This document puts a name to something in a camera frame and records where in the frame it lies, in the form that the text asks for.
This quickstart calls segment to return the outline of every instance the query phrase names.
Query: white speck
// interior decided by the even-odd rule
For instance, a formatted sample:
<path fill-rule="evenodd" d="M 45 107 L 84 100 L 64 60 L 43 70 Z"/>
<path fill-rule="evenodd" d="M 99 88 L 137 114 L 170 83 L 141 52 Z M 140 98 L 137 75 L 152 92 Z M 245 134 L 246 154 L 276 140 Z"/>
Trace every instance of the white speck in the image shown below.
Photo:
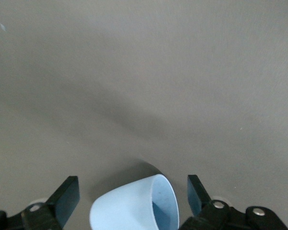
<path fill-rule="evenodd" d="M 6 28 L 3 24 L 0 23 L 1 29 L 4 30 L 6 32 Z"/>

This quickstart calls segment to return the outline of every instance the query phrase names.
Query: light blue cup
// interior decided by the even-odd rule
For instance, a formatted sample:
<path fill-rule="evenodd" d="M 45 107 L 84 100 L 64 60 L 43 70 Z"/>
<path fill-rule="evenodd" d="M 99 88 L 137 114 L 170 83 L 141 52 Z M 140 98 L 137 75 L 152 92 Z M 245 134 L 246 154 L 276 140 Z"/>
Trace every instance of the light blue cup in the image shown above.
<path fill-rule="evenodd" d="M 174 190 L 161 174 L 116 188 L 93 203 L 90 224 L 93 230 L 177 230 Z"/>

